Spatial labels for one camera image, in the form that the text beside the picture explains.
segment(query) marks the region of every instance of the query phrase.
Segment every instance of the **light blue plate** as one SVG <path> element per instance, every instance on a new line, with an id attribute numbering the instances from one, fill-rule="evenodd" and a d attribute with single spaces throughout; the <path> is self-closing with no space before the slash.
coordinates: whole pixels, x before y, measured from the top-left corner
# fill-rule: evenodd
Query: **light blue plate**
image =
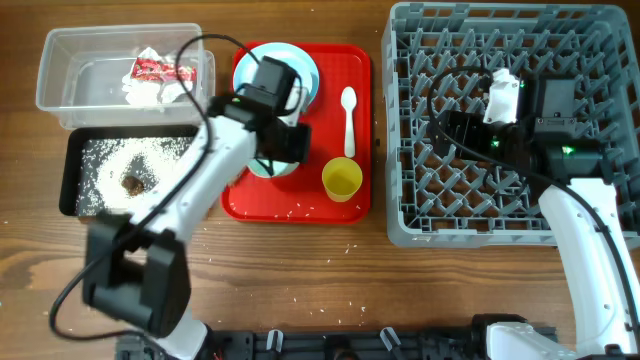
<path id="1" fill-rule="evenodd" d="M 311 56 L 297 46 L 287 43 L 267 43 L 251 49 L 258 58 L 269 56 L 287 63 L 300 74 L 302 86 L 309 91 L 309 104 L 313 102 L 320 87 L 320 72 Z M 258 66 L 249 54 L 245 54 L 233 73 L 233 88 L 243 83 L 251 83 Z"/>

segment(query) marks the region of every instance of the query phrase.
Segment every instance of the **red tray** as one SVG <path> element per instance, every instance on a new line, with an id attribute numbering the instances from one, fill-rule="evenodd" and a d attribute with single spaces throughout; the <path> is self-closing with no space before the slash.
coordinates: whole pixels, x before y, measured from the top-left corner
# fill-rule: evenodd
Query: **red tray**
<path id="1" fill-rule="evenodd" d="M 262 43 L 249 43 L 254 48 Z M 320 87 L 300 122 L 311 126 L 311 152 L 306 164 L 290 175 L 262 179 L 246 171 L 222 194 L 222 207 L 239 221 L 351 224 L 362 219 L 371 205 L 371 63 L 352 45 L 294 44 L 311 55 L 320 72 Z M 233 68 L 244 55 L 240 50 Z M 322 185 L 322 169 L 344 156 L 345 113 L 340 96 L 345 87 L 356 91 L 353 113 L 356 156 L 363 182 L 345 203 L 333 202 Z"/>

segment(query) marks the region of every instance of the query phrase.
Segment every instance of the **wooden surface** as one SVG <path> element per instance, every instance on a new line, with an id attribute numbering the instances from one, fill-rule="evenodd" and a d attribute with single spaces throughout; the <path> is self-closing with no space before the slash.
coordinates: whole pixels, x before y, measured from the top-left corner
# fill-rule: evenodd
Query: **wooden surface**
<path id="1" fill-rule="evenodd" d="M 109 341 L 66 343 L 47 328 L 51 302 L 83 264 L 86 226 L 57 208 L 69 132 L 35 107 L 37 72 L 53 28 L 163 22 L 195 22 L 241 41 L 350 43 L 374 64 L 381 146 L 370 214 L 346 227 L 240 224 L 216 206 L 189 250 L 195 316 L 214 329 L 318 331 L 462 325 L 476 313 L 511 312 L 556 326 L 562 343 L 575 342 L 556 250 L 409 250 L 387 239 L 380 39 L 393 1 L 100 5 L 105 2 L 25 0 L 0 7 L 0 359 L 112 358 Z M 636 1 L 610 3 L 640 17 Z M 640 24 L 632 26 L 640 39 Z M 218 89 L 228 86 L 235 49 L 221 42 L 206 47 L 216 56 Z M 78 333 L 124 325 L 88 310 L 78 292 L 60 323 Z"/>

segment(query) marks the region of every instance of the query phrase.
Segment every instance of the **plastic crate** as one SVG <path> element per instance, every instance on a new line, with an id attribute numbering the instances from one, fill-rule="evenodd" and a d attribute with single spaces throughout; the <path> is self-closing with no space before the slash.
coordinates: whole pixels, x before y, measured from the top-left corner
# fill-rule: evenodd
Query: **plastic crate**
<path id="1" fill-rule="evenodd" d="M 440 158 L 425 136 L 426 93 L 446 68 L 482 65 L 512 73 L 577 79 L 579 136 L 607 145 L 628 246 L 640 245 L 639 71 L 624 11 L 604 5 L 398 3 L 382 39 L 387 110 L 387 231 L 398 246 L 554 245 L 522 179 L 487 164 Z M 446 109 L 483 113 L 478 75 L 445 78 L 434 100 Z"/>

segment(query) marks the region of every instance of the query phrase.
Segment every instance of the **candy wrapper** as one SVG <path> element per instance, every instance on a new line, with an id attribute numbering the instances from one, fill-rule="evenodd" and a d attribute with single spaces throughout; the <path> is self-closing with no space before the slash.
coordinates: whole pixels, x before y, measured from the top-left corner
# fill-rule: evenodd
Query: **candy wrapper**
<path id="1" fill-rule="evenodd" d="M 184 94 L 177 76 L 184 81 L 189 91 L 196 82 L 196 69 L 180 66 L 176 75 L 172 61 L 163 61 L 152 48 L 146 48 L 131 66 L 131 71 L 122 78 L 122 91 L 131 105 L 150 106 L 170 104 Z"/>

